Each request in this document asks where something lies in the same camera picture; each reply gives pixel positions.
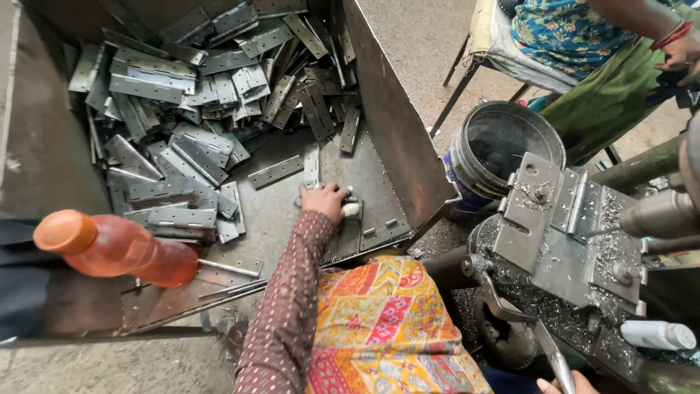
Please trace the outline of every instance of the orange plastic bottle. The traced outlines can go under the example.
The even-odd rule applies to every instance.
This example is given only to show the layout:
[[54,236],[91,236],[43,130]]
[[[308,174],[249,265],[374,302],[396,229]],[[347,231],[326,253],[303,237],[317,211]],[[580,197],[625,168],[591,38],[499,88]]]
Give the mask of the orange plastic bottle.
[[190,247],[155,239],[142,225],[114,215],[54,212],[34,230],[34,243],[60,253],[88,276],[128,273],[157,286],[179,287],[191,282],[197,271],[197,254]]

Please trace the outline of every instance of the orange bottle cap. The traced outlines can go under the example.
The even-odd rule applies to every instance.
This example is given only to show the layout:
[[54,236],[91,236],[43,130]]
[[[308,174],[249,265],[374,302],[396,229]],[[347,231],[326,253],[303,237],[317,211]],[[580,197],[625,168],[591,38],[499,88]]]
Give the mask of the orange bottle cap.
[[34,230],[34,244],[54,253],[83,251],[97,236],[97,226],[89,215],[63,210],[48,215]]

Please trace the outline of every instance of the hand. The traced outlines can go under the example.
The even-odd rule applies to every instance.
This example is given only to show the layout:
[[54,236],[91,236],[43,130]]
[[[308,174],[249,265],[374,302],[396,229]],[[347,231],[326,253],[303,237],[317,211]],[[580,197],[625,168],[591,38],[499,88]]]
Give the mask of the hand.
[[316,189],[309,193],[305,188],[299,189],[302,197],[302,211],[316,211],[324,214],[336,226],[340,224],[345,214],[340,209],[340,203],[348,195],[347,190],[338,190],[335,182],[327,186],[317,184]]
[[[585,376],[579,371],[572,371],[571,376],[573,376],[573,383],[576,385],[576,394],[600,394],[598,391],[591,386]],[[559,382],[555,379],[552,384],[549,384],[544,379],[537,379],[537,386],[543,392],[543,394],[561,394],[561,387]]]
[[691,29],[661,51],[668,55],[668,59],[664,64],[656,64],[654,69],[669,72],[688,68],[688,75],[678,83],[679,86],[685,86],[700,76],[700,31]]

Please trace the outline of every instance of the red bangle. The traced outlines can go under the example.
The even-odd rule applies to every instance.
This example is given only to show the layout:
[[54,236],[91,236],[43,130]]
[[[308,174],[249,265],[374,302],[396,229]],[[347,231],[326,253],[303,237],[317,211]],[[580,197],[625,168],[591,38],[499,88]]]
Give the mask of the red bangle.
[[661,49],[664,46],[667,46],[675,40],[679,39],[680,37],[686,35],[692,28],[692,21],[683,23],[681,26],[678,26],[676,30],[673,30],[673,32],[671,32],[668,36],[665,36],[663,39],[660,39],[658,41],[654,41],[654,43],[649,47],[649,49],[651,49],[652,51]]

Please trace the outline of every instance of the black bucket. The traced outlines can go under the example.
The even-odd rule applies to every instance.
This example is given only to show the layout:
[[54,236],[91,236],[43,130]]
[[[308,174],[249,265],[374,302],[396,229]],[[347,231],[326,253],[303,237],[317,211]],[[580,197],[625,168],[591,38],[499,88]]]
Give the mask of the black bucket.
[[562,170],[566,167],[561,138],[531,109],[508,101],[485,102],[472,109],[443,158],[447,179],[467,205],[461,210],[478,212],[506,197],[508,177],[518,170],[525,152]]

